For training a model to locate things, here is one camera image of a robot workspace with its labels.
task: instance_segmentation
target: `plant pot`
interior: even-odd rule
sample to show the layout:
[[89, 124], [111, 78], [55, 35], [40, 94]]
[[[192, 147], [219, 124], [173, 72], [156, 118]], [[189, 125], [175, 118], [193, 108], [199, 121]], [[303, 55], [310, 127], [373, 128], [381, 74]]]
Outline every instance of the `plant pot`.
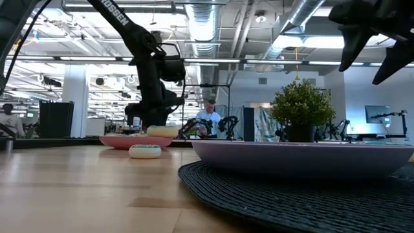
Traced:
[[316, 126], [292, 125], [287, 127], [289, 142], [314, 142]]

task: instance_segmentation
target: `potted plant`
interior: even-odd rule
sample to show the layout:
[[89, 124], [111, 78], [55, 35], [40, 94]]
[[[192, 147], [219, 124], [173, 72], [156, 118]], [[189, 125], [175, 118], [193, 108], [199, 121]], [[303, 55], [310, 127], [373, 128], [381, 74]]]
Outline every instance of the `potted plant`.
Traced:
[[287, 127], [290, 142], [314, 142], [316, 126], [335, 117], [331, 97], [308, 80], [282, 87], [271, 104], [270, 117]]

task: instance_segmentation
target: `white shirt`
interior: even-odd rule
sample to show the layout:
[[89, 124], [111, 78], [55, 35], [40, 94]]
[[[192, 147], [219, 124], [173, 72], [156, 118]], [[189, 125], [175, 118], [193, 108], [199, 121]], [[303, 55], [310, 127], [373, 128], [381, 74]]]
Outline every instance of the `white shirt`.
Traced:
[[25, 131], [21, 125], [21, 120], [17, 115], [6, 115], [4, 113], [0, 114], [0, 123], [4, 124], [13, 131], [15, 134], [18, 134], [22, 137], [25, 136]]
[[[206, 110], [202, 110], [199, 113], [197, 113], [196, 118], [205, 119], [207, 121], [211, 120], [213, 122], [212, 135], [217, 134], [217, 128], [218, 128], [218, 125], [219, 125], [219, 121], [221, 120], [221, 116], [218, 113], [213, 112], [213, 113], [210, 114], [210, 113], [207, 113]], [[200, 124], [200, 125], [197, 125], [197, 127], [202, 128], [204, 126]]]

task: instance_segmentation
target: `curtain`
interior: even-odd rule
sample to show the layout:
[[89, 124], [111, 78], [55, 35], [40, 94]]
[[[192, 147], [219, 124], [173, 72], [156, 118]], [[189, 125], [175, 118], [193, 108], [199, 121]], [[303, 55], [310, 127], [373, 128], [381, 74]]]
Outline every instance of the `curtain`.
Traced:
[[[226, 105], [217, 105], [215, 106], [215, 112], [220, 115], [221, 118], [228, 116], [228, 107]], [[239, 119], [239, 122], [234, 127], [234, 139], [239, 139], [244, 137], [244, 118], [243, 118], [243, 107], [230, 107], [230, 116], [235, 116]], [[217, 132], [218, 139], [226, 138], [227, 130], [224, 132]]]
[[275, 132], [280, 128], [276, 120], [270, 118], [267, 108], [258, 107], [254, 109], [254, 140], [256, 142], [278, 142], [279, 137]]

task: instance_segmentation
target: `pink bowl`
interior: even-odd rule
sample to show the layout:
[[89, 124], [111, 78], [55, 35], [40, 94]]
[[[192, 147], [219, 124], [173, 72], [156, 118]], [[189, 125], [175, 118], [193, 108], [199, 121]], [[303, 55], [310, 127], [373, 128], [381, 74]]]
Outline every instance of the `pink bowl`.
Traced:
[[132, 145], [158, 145], [161, 148], [166, 148], [171, 144], [173, 139], [162, 137], [119, 137], [119, 136], [101, 136], [99, 137], [102, 144], [105, 146], [114, 147], [117, 150], [129, 150]]

